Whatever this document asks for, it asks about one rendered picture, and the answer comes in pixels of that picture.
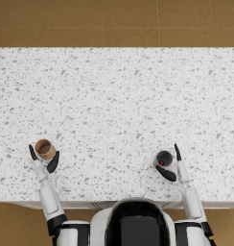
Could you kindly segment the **brown paper cup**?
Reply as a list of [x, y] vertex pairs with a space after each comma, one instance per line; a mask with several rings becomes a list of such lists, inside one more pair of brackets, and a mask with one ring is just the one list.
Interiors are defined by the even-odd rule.
[[55, 154], [56, 149], [48, 139], [40, 139], [35, 144], [35, 151], [44, 159], [51, 160]]

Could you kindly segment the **dark grey cup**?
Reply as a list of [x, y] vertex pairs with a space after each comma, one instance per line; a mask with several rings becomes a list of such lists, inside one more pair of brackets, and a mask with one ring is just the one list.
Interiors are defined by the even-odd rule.
[[[164, 166], [161, 166], [158, 162], [160, 160], [163, 160], [165, 162]], [[161, 166], [161, 167], [167, 167], [171, 165], [173, 162], [173, 157], [168, 151], [160, 151], [154, 158], [153, 165], [154, 166]]]

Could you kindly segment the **robot body with dark centre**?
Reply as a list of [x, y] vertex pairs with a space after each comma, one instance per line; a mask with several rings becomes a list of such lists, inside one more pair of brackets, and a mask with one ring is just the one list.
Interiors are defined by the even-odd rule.
[[123, 199], [93, 216], [90, 246], [176, 246], [175, 225], [156, 202]]

